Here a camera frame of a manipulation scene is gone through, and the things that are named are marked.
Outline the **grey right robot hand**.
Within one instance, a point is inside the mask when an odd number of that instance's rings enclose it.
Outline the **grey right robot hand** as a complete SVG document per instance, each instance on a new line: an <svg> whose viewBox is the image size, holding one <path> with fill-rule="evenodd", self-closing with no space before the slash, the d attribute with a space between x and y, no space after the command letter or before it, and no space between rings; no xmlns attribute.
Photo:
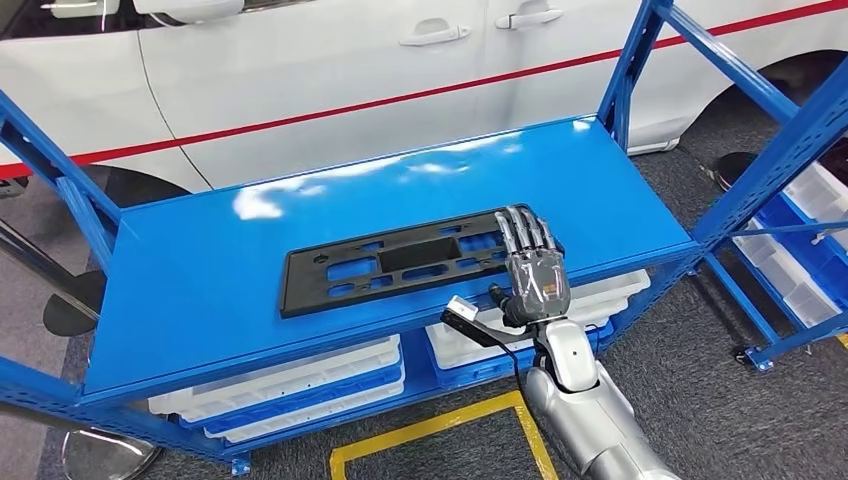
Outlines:
<svg viewBox="0 0 848 480"><path fill-rule="evenodd" d="M511 328L566 315L571 292L561 245L548 223L523 206L494 213L506 248L505 265L511 277L510 295L491 285L490 297Z"/></svg>

